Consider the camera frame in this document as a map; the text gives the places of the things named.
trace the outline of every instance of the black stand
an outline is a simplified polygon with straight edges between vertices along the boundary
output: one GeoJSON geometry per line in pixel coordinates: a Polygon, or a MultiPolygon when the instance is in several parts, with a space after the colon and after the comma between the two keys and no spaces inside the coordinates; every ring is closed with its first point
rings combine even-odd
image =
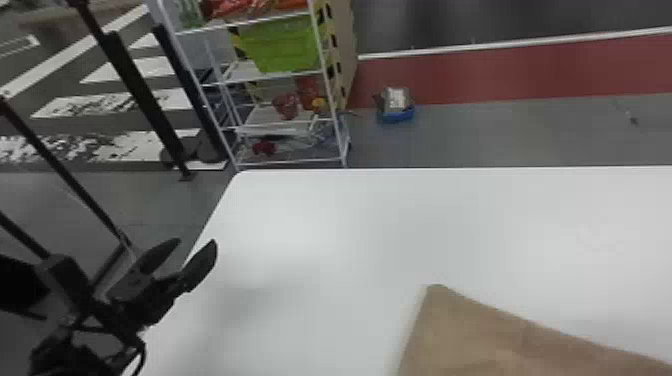
{"type": "Polygon", "coordinates": [[[198,138],[199,141],[202,140],[204,142],[201,142],[198,146],[198,159],[203,163],[217,163],[225,160],[228,155],[220,136],[220,130],[217,129],[217,125],[213,124],[212,119],[208,116],[205,110],[205,106],[208,104],[203,103],[201,100],[198,87],[196,87],[196,84],[192,80],[190,72],[182,64],[166,27],[158,24],[152,28],[152,33],[154,33],[154,36],[159,41],[163,52],[175,71],[177,79],[182,84],[187,98],[189,98],[191,106],[194,108],[198,120],[201,122],[203,133],[199,132],[198,138]]]}
{"type": "MultiPolygon", "coordinates": [[[[112,253],[112,255],[105,261],[102,268],[93,277],[91,284],[97,287],[105,278],[107,273],[114,267],[119,258],[124,254],[127,248],[131,248],[133,243],[126,236],[126,234],[118,228],[107,213],[101,208],[98,203],[91,197],[91,195],[79,184],[74,176],[59,162],[59,160],[47,149],[37,135],[28,127],[26,123],[14,112],[14,110],[7,104],[6,100],[0,96],[0,115],[4,115],[7,120],[16,128],[23,137],[35,148],[42,158],[51,166],[58,176],[65,181],[72,191],[84,202],[84,204],[98,217],[98,219],[105,225],[105,227],[112,233],[112,235],[119,240],[120,246],[112,253]]],[[[49,253],[37,244],[34,240],[25,234],[18,226],[13,224],[7,217],[0,215],[0,225],[10,234],[21,241],[38,257],[44,259],[49,253]]]]}
{"type": "Polygon", "coordinates": [[[133,63],[133,59],[124,47],[121,37],[116,32],[105,33],[98,24],[88,7],[88,0],[67,0],[68,4],[79,12],[80,17],[89,28],[89,31],[96,38],[98,45],[103,49],[107,59],[121,77],[128,91],[131,93],[143,114],[149,121],[159,139],[165,147],[166,153],[162,153],[162,160],[167,166],[176,165],[182,174],[181,181],[191,181],[194,173],[189,171],[185,161],[195,157],[195,151],[190,155],[184,148],[180,139],[173,130],[166,114],[156,102],[156,98],[147,86],[144,78],[140,74],[138,67],[133,63]]]}

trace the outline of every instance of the red stripe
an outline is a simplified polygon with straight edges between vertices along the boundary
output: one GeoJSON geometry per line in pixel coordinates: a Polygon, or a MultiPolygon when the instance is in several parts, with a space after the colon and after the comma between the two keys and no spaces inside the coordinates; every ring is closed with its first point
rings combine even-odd
{"type": "Polygon", "coordinates": [[[672,92],[672,36],[363,61],[350,107],[385,86],[418,104],[672,92]]]}

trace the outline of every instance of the white table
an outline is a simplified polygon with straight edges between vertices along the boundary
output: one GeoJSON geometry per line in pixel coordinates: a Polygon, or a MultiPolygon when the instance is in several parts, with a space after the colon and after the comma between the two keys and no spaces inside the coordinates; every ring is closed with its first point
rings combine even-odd
{"type": "Polygon", "coordinates": [[[393,375],[425,287],[672,362],[672,168],[239,174],[143,376],[393,375]]]}

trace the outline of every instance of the white stripe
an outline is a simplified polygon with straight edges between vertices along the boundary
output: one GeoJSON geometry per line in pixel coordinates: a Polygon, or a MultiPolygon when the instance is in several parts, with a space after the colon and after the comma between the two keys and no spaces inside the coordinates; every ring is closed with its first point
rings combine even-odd
{"type": "Polygon", "coordinates": [[[22,52],[22,51],[29,50],[31,48],[35,48],[35,47],[40,45],[40,41],[33,34],[30,34],[30,35],[26,35],[25,37],[16,38],[14,40],[10,40],[8,42],[1,43],[0,47],[4,47],[4,46],[7,46],[7,45],[12,45],[12,44],[18,44],[19,42],[24,41],[24,40],[26,42],[28,42],[27,46],[22,46],[22,47],[19,47],[19,48],[15,48],[15,49],[13,49],[9,52],[2,53],[2,54],[0,54],[0,59],[4,58],[4,57],[7,57],[7,56],[17,54],[17,53],[22,52]]]}
{"type": "MultiPolygon", "coordinates": [[[[154,90],[154,96],[165,111],[189,110],[191,104],[184,90],[154,90]]],[[[49,119],[68,116],[100,116],[127,112],[135,108],[130,93],[108,93],[55,98],[31,117],[49,119]]]]}
{"type": "Polygon", "coordinates": [[[520,47],[532,47],[532,46],[546,46],[546,45],[563,44],[563,43],[594,42],[600,40],[635,38],[635,37],[666,35],[666,34],[672,34],[672,26],[654,27],[650,29],[639,29],[628,31],[615,31],[608,33],[575,34],[560,37],[519,39],[505,42],[463,44],[459,46],[446,46],[446,47],[424,48],[418,50],[371,53],[371,54],[359,55],[359,60],[366,61],[376,59],[393,59],[399,57],[438,55],[438,54],[466,52],[466,51],[494,50],[501,48],[520,48],[520,47]]]}
{"type": "MultiPolygon", "coordinates": [[[[199,129],[176,129],[178,137],[193,137],[199,129]]],[[[155,162],[163,149],[161,140],[152,131],[127,132],[114,137],[109,145],[93,152],[91,162],[155,162]]]]}
{"type": "MultiPolygon", "coordinates": [[[[106,32],[119,31],[124,27],[130,25],[133,21],[147,14],[147,12],[148,12],[147,5],[145,4],[139,5],[128,11],[123,16],[105,25],[103,27],[103,30],[106,32]]],[[[95,45],[96,40],[91,35],[80,39],[78,42],[71,44],[69,47],[60,51],[56,55],[50,57],[49,59],[43,61],[42,63],[30,69],[29,71],[23,73],[19,77],[13,79],[6,85],[0,87],[0,94],[4,95],[6,98],[12,98],[17,96],[24,90],[35,85],[40,80],[44,79],[48,75],[59,70],[64,65],[73,61],[75,58],[82,55],[84,52],[93,48],[93,46],[95,45]]]]}
{"type": "MultiPolygon", "coordinates": [[[[178,137],[193,137],[200,129],[178,129],[178,137]]],[[[161,140],[153,131],[127,132],[111,137],[101,134],[40,136],[40,140],[64,161],[160,162],[161,140]]],[[[22,136],[0,137],[0,163],[36,163],[42,161],[35,148],[22,136]]],[[[193,170],[222,170],[227,162],[205,164],[189,161],[193,170]]]]}
{"type": "MultiPolygon", "coordinates": [[[[142,59],[133,59],[138,67],[140,74],[145,78],[165,77],[175,74],[170,62],[164,56],[146,57],[142,59]]],[[[119,81],[119,75],[111,63],[105,63],[93,73],[84,77],[81,84],[90,84],[95,82],[119,81]]]]}
{"type": "Polygon", "coordinates": [[[156,40],[156,37],[154,34],[149,33],[143,36],[142,38],[136,40],[131,44],[130,48],[131,50],[139,50],[141,48],[152,48],[152,47],[158,47],[159,46],[159,41],[156,40]]]}

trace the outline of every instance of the beige cloth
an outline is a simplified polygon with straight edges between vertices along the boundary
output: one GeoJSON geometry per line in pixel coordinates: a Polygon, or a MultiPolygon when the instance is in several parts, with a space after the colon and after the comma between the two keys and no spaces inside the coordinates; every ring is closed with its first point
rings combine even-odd
{"type": "Polygon", "coordinates": [[[658,376],[672,375],[672,366],[543,328],[436,285],[427,290],[400,375],[658,376]]]}

